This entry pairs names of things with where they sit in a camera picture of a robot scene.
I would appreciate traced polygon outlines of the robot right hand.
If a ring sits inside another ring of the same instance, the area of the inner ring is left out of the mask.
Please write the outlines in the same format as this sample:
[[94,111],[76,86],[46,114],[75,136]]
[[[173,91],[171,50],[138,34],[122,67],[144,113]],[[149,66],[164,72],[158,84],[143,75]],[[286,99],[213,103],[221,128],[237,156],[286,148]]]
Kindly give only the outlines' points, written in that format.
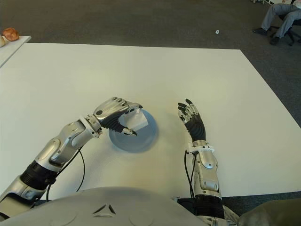
[[197,107],[189,100],[186,103],[178,103],[178,116],[193,142],[206,141],[206,129]]

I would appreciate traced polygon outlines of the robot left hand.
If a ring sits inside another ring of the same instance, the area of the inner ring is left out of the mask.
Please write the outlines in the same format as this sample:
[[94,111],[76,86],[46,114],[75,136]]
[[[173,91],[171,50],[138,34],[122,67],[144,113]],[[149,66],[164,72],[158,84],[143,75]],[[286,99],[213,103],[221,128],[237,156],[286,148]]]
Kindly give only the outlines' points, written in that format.
[[137,136],[137,133],[134,130],[123,126],[119,122],[119,118],[124,114],[132,112],[133,110],[142,108],[143,106],[139,103],[126,101],[125,99],[119,97],[112,97],[109,100],[101,103],[94,110],[93,115],[97,118],[103,128],[110,129],[128,136]]

